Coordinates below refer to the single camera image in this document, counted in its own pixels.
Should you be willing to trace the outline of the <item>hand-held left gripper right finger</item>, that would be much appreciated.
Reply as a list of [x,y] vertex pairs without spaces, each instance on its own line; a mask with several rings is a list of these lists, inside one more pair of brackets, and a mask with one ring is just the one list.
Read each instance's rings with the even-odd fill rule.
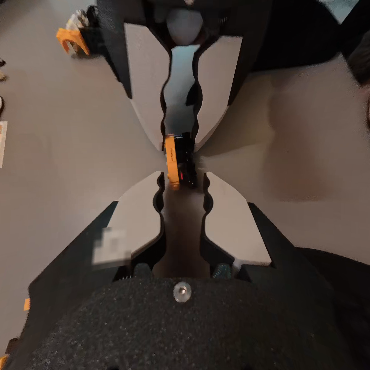
[[238,273],[243,265],[270,266],[272,259],[244,196],[210,171],[204,174],[203,191],[200,253],[210,268],[225,264]]

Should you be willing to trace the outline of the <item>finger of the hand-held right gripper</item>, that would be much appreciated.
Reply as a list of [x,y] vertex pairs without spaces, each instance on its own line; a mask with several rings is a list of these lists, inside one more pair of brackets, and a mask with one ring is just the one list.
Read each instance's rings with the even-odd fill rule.
[[162,151],[164,120],[163,88],[169,77],[170,55],[144,25],[124,23],[131,104],[143,130],[155,148]]
[[242,40],[242,36],[222,35],[201,44],[194,54],[193,74],[200,94],[195,108],[195,152],[208,141],[228,110]]

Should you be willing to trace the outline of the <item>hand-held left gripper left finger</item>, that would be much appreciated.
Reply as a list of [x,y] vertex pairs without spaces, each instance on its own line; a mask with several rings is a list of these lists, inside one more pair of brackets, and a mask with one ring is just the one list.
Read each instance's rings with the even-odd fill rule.
[[166,251],[164,173],[155,171],[119,199],[104,228],[104,264],[113,266],[146,263],[154,267]]

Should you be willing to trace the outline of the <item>orange grey lego assembly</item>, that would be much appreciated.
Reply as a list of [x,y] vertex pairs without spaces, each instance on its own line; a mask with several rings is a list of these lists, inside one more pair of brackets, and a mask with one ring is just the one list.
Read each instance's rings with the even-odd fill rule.
[[196,165],[193,157],[194,144],[190,132],[165,137],[164,153],[167,163],[169,184],[173,190],[180,186],[195,189],[198,186]]

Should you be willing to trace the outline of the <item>person's right forearm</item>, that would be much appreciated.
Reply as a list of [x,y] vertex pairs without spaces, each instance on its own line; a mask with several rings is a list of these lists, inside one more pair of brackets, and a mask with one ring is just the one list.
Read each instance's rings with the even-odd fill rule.
[[320,1],[276,0],[252,72],[309,66],[340,53],[340,24]]

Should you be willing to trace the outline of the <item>black orange lego chassis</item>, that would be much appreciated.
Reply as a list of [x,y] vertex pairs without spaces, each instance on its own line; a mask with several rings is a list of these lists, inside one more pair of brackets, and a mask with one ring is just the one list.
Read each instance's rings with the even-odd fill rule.
[[99,54],[102,36],[98,20],[98,8],[90,5],[86,10],[77,10],[69,17],[64,28],[56,34],[66,53],[90,56]]

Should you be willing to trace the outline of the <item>black oval pad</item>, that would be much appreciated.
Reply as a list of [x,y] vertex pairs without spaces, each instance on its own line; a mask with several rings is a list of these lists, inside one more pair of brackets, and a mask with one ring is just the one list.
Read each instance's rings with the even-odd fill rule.
[[370,369],[370,266],[316,249],[298,250],[334,291],[336,319],[357,369]]

